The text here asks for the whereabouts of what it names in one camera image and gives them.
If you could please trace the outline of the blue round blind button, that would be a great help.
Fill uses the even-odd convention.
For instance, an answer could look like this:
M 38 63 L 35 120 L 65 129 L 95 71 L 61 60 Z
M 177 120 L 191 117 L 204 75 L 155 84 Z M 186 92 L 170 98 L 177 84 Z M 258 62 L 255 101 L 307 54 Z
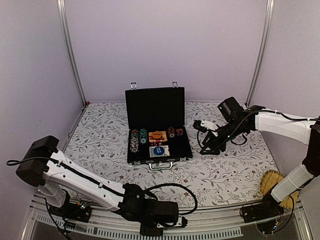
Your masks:
M 156 146 L 153 148 L 152 153 L 155 156 L 161 156 L 165 153 L 165 149 L 162 146 Z

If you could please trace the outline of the orange round blind button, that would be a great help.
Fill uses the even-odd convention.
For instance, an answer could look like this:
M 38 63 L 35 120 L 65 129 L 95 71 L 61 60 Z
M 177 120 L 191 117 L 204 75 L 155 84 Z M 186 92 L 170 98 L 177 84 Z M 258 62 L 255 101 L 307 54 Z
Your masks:
M 163 133 L 161 131 L 154 131 L 152 132 L 152 137 L 154 139 L 161 139 L 163 137 Z

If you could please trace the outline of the black poker set case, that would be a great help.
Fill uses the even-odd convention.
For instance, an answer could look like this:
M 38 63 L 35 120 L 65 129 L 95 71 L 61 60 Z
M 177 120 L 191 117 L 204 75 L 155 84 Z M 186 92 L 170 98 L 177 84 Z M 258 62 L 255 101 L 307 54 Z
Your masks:
M 185 124 L 185 88 L 173 82 L 171 87 L 136 88 L 125 92 L 125 104 L 128 120 L 127 163 L 130 165 L 147 165 L 151 171 L 170 170 L 175 162 L 188 161 L 193 153 Z M 167 129 L 182 128 L 184 134 L 169 138 Z M 146 129 L 147 142 L 140 143 L 140 129 Z M 131 131 L 139 131 L 138 152 L 130 150 Z M 149 132 L 165 131 L 166 143 L 149 143 Z M 150 157 L 150 147 L 168 146 L 169 156 Z

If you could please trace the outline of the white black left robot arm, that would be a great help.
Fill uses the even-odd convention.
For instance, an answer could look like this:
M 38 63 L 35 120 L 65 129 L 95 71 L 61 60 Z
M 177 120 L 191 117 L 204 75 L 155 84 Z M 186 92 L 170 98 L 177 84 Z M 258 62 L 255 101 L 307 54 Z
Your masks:
M 68 190 L 78 192 L 107 208 L 123 219 L 140 224 L 140 235 L 162 236 L 164 229 L 184 228 L 186 215 L 197 209 L 179 212 L 178 203 L 161 201 L 152 190 L 162 183 L 142 189 L 137 184 L 107 180 L 70 160 L 58 149 L 59 140 L 48 135 L 34 141 L 21 160 L 9 159 L 7 166 L 16 166 L 16 175 L 37 188 L 45 196 L 49 215 L 71 219 L 80 207 L 70 202 Z

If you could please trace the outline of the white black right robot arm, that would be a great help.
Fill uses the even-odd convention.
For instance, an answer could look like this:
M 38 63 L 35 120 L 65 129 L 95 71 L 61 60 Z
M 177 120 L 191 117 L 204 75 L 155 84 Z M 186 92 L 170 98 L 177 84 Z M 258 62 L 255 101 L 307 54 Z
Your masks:
M 196 130 L 206 134 L 199 143 L 201 155 L 219 155 L 226 150 L 227 142 L 252 131 L 277 134 L 308 146 L 302 163 L 262 198 L 258 208 L 262 218 L 269 218 L 286 197 L 320 175 L 319 118 L 286 115 L 260 105 L 243 108 L 233 96 L 220 103 L 218 109 L 227 122 L 225 125 L 218 126 L 207 120 L 196 120 L 193 123 Z

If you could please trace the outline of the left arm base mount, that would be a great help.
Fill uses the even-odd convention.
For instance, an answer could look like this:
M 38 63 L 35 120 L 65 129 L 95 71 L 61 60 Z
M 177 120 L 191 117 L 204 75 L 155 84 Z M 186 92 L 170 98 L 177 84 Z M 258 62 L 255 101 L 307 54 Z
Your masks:
M 61 217 L 65 220 L 74 220 L 88 223 L 91 218 L 92 208 L 84 203 L 66 202 L 62 207 L 49 206 L 49 212 L 52 215 Z

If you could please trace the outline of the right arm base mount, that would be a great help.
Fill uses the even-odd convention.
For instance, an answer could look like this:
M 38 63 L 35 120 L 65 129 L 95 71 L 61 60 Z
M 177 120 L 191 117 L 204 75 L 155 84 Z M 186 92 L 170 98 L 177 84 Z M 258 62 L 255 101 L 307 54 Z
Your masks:
M 245 223 L 255 223 L 257 230 L 263 235 L 272 235 L 282 221 L 284 208 L 277 206 L 276 208 L 267 208 L 263 203 L 244 204 L 239 215 Z

